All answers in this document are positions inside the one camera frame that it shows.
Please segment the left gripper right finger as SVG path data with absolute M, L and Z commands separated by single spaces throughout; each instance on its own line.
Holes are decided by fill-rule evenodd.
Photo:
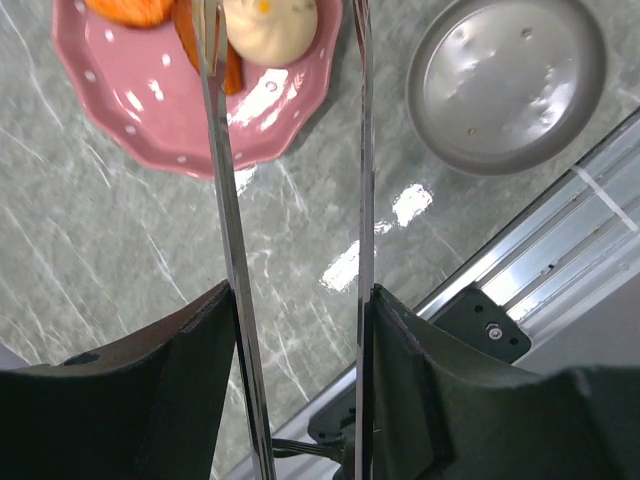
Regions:
M 537 375 L 372 296 L 378 479 L 635 479 L 639 372 Z

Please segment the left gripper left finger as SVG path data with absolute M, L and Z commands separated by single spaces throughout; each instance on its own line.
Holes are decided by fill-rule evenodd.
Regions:
M 236 317 L 222 282 L 126 337 L 59 365 L 1 374 L 5 479 L 206 479 Z

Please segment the grey round lid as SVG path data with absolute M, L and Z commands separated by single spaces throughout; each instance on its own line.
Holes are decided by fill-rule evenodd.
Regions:
M 503 176 L 564 150 L 606 83 L 605 35 L 582 1 L 456 1 L 421 38 L 409 118 L 451 168 Z

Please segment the metal tongs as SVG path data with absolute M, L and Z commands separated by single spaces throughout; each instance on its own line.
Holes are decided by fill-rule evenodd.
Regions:
M 356 360 L 356 427 L 354 474 L 357 479 L 373 476 L 374 455 L 374 321 L 371 297 L 374 288 L 374 114 L 373 50 L 370 8 L 366 1 L 353 4 L 354 24 L 362 61 L 360 141 L 360 226 L 358 271 L 358 334 Z M 227 274 L 236 300 L 240 337 L 239 360 L 244 379 L 245 404 L 255 471 L 262 479 L 276 476 L 269 429 L 264 379 L 259 355 L 255 312 L 251 295 L 241 215 L 227 124 L 226 97 L 219 85 L 224 73 L 200 73 L 208 121 L 210 151 L 215 175 L 218 210 L 223 235 Z

